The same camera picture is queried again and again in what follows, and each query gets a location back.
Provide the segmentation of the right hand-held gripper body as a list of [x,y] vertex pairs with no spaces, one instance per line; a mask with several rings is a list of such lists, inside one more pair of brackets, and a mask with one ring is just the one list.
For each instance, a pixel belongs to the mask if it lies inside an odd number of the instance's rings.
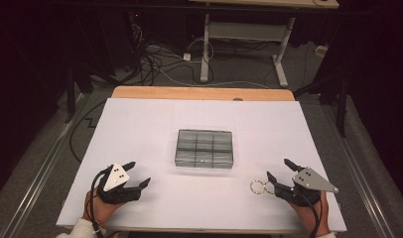
[[292,177],[293,186],[274,181],[274,194],[301,207],[308,207],[321,200],[323,191],[338,193],[338,188],[313,169],[306,167]]

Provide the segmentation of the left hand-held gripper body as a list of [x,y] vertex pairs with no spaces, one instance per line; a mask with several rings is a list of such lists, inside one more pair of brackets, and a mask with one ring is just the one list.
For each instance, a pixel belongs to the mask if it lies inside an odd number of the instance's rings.
[[108,168],[108,172],[100,180],[97,187],[97,195],[105,203],[119,204],[138,200],[141,190],[135,187],[125,187],[129,181],[127,171],[124,171],[119,164],[113,164]]

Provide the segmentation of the clear compartment box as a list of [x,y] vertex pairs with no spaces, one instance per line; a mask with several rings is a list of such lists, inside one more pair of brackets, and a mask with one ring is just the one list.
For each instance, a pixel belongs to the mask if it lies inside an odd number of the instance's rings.
[[179,130],[175,154],[177,167],[231,169],[233,163],[230,131]]

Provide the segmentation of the metal floor rail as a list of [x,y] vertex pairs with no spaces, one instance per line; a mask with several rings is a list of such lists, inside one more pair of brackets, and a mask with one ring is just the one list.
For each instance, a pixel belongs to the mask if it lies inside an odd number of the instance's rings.
[[338,142],[341,145],[347,169],[362,199],[362,203],[367,210],[368,216],[376,229],[378,237],[393,238],[393,232],[382,212],[381,206],[375,194],[372,192],[370,184],[366,180],[364,173],[361,171],[357,161],[355,160],[355,156],[348,144],[347,139],[340,134],[338,128],[336,127],[336,119],[333,115],[332,109],[329,106],[324,106],[323,111],[326,119],[330,123],[332,130],[336,134]]
[[55,238],[57,225],[77,170],[67,149],[78,115],[67,118],[67,99],[41,128],[0,192],[0,238]]

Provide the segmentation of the white-legged desk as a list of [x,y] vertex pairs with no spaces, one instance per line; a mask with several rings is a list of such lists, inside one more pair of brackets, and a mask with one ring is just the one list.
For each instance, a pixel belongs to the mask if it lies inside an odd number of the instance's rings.
[[[337,0],[192,0],[206,7],[229,5],[232,7],[275,7],[283,10],[335,10],[339,7]],[[215,22],[210,14],[204,16],[204,30],[201,55],[201,82],[209,80],[209,61],[214,49],[210,39],[275,41],[279,43],[279,53],[272,56],[273,68],[278,82],[286,88],[288,81],[282,66],[282,58],[286,51],[296,18],[290,17],[284,24],[251,24],[236,22]]]

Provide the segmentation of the black stand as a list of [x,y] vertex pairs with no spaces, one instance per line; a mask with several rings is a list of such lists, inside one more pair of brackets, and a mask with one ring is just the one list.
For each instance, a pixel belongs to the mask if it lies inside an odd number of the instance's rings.
[[69,123],[75,112],[75,88],[82,93],[91,93],[93,86],[90,82],[89,70],[86,64],[80,62],[72,62],[66,71],[67,80],[67,119]]
[[317,93],[322,104],[337,103],[336,128],[340,135],[345,137],[345,115],[348,90],[349,71],[346,68],[338,67],[334,72],[322,77],[306,86],[293,92],[295,98],[305,93]]

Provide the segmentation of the person's right hand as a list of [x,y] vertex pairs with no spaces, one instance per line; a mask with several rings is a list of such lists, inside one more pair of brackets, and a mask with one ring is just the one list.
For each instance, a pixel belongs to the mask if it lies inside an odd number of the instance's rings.
[[314,204],[312,208],[301,207],[294,203],[289,203],[289,205],[295,210],[301,224],[310,235],[316,237],[331,232],[328,223],[329,203],[327,194],[324,191],[321,194],[321,200]]

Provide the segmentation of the person's left hand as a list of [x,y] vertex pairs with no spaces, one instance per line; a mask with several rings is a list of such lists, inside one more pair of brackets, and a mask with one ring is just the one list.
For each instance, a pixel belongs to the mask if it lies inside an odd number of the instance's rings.
[[110,204],[103,202],[100,197],[94,192],[88,192],[85,196],[83,219],[88,221],[94,220],[99,226],[105,228],[106,222],[114,214],[114,212],[122,206],[119,204]]

